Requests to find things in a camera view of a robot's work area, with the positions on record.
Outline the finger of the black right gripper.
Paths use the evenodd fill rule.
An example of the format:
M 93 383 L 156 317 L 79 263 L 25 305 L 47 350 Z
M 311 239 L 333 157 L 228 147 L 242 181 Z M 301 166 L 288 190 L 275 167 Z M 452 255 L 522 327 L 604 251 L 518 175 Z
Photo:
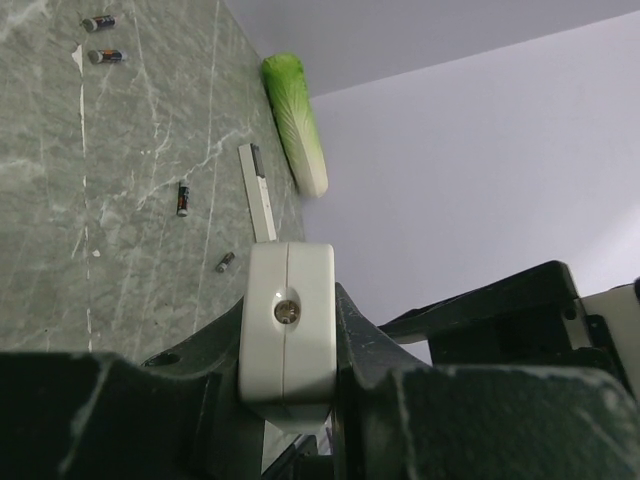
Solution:
M 577 298 L 569 267 L 554 260 L 410 310 L 380 329 L 397 343 L 408 344 L 540 308 L 561 309 Z

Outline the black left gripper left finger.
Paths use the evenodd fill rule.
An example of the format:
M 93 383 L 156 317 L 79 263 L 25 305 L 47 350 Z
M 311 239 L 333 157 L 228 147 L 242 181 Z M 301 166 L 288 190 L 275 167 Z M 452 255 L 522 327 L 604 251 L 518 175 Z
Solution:
M 134 364 L 98 352 L 1 356 L 5 479 L 257 479 L 263 421 L 238 395 L 242 308 Z

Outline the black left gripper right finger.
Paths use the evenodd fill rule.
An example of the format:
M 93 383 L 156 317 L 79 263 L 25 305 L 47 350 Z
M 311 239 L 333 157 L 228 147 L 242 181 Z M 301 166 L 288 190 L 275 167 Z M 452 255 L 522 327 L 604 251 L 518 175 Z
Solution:
M 335 290 L 339 479 L 635 479 L 639 406 L 596 369 L 431 367 Z

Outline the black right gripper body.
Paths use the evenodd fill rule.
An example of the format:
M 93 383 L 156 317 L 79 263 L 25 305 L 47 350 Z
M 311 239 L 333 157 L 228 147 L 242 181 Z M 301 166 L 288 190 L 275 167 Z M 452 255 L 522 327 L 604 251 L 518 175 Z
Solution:
M 478 320 L 428 343 L 434 364 L 593 368 L 630 388 L 604 318 L 579 300 Z

